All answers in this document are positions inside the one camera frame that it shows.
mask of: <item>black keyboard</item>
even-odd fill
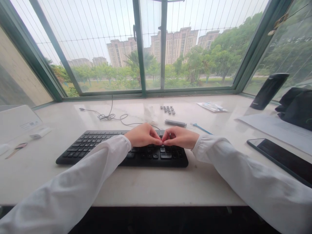
[[[94,147],[107,139],[124,135],[128,131],[86,131],[61,156],[56,164],[74,165],[83,159]],[[162,138],[164,130],[156,130]],[[134,167],[187,167],[188,158],[178,146],[148,145],[133,147],[119,166]]]

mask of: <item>blue toothbrush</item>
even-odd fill
[[[212,133],[208,132],[207,130],[203,129],[202,127],[198,126],[197,124],[193,124],[193,126],[196,126],[196,127],[200,128],[201,130],[205,131],[206,133],[213,135]]]

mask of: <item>window glass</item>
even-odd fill
[[[165,88],[232,86],[267,3],[168,2]]]
[[[160,88],[161,62],[161,2],[140,0],[144,50],[145,83],[147,89]]]
[[[0,106],[53,101],[1,27],[0,54]]]
[[[289,73],[285,84],[273,98],[292,87],[312,89],[312,5],[309,0],[294,1],[287,19],[274,34],[244,92],[257,95],[273,73]]]
[[[68,96],[78,96],[29,0],[11,0]],[[131,0],[39,0],[82,92],[141,89]]]

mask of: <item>white shirt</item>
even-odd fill
[[[86,214],[104,181],[130,151],[112,137],[18,203],[0,220],[0,233],[68,233]],[[231,188],[281,233],[312,232],[312,189],[238,152],[222,137],[200,136],[195,157],[212,162]]]

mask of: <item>white desk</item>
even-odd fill
[[[215,102],[228,112],[213,113],[196,102]],[[238,95],[164,97],[114,100],[112,113],[116,117],[129,114],[125,123],[143,122],[144,108],[153,107],[160,129],[170,126],[164,119],[197,123],[215,135],[225,136],[236,149],[286,174],[282,169],[247,145],[248,139],[268,138],[312,163],[312,157],[247,124],[236,120],[256,113],[276,114],[275,106],[264,111],[249,108],[251,99]],[[160,106],[173,106],[176,115],[164,113]],[[120,121],[100,121],[91,111],[108,114],[111,101],[77,101],[53,104],[36,113],[53,131],[42,139],[29,142],[9,160],[0,156],[0,205],[15,205],[36,188],[66,170],[55,160],[86,130],[128,130]],[[199,134],[205,132],[189,128]],[[217,173],[213,165],[198,162],[186,150],[189,165],[184,169],[119,167],[105,181],[94,206],[242,206],[246,205]]]

